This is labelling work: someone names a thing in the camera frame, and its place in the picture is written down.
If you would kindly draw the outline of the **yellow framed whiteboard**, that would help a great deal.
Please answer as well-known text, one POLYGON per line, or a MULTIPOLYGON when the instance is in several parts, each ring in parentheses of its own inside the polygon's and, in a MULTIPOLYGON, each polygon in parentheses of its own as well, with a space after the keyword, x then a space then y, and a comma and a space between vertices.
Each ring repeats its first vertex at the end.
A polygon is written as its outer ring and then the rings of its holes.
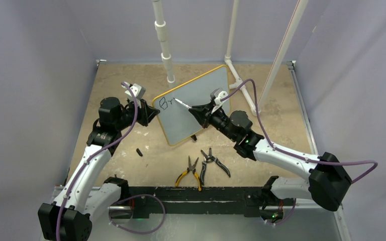
POLYGON ((228 69, 220 65, 155 97, 152 106, 159 110, 157 116, 165 139, 170 146, 200 132, 202 124, 195 114, 208 106, 212 111, 211 93, 220 89, 229 91, 228 69))

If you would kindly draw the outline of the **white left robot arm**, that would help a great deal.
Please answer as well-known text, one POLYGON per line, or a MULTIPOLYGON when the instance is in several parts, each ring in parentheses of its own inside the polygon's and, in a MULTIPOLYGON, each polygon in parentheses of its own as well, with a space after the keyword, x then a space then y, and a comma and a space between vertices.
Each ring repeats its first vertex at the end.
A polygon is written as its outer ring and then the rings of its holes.
POLYGON ((87 140, 87 146, 73 175, 50 203, 43 203, 38 218, 46 240, 88 240, 93 224, 110 205, 129 201, 127 180, 110 177, 94 192, 93 186, 102 169, 118 147, 122 130, 148 124, 160 113, 143 99, 122 105, 118 98, 104 98, 99 118, 87 140))

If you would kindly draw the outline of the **black marker cap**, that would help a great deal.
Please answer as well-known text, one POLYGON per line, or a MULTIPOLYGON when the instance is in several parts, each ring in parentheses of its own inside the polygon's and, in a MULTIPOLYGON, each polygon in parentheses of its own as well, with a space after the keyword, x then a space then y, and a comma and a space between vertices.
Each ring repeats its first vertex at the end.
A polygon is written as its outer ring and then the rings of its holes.
POLYGON ((136 149, 136 152, 137 152, 137 154, 140 156, 140 157, 143 157, 143 154, 142 154, 142 152, 140 151, 140 149, 136 149))

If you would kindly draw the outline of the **white whiteboard marker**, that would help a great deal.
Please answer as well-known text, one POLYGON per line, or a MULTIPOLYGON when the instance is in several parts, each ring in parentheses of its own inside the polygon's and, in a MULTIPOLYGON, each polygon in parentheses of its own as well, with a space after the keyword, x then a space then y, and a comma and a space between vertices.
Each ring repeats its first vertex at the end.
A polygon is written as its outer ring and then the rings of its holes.
POLYGON ((191 109, 191 106, 189 106, 188 104, 184 103, 183 101, 179 100, 178 98, 174 98, 175 101, 177 101, 179 104, 181 104, 182 106, 184 106, 185 108, 187 109, 191 109))

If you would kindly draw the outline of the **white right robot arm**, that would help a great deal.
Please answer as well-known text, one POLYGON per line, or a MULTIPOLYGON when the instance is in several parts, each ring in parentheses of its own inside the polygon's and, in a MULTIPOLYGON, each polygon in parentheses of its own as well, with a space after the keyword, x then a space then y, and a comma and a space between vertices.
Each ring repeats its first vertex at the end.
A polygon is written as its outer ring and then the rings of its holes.
POLYGON ((226 115, 211 103, 194 105, 188 112, 203 127, 213 126, 235 143, 234 149, 243 158, 278 166, 299 176, 298 179, 277 177, 262 191, 268 204, 280 199, 310 199, 328 211, 337 211, 352 184, 350 176, 335 155, 301 153, 276 145, 252 130, 252 121, 245 111, 226 115))

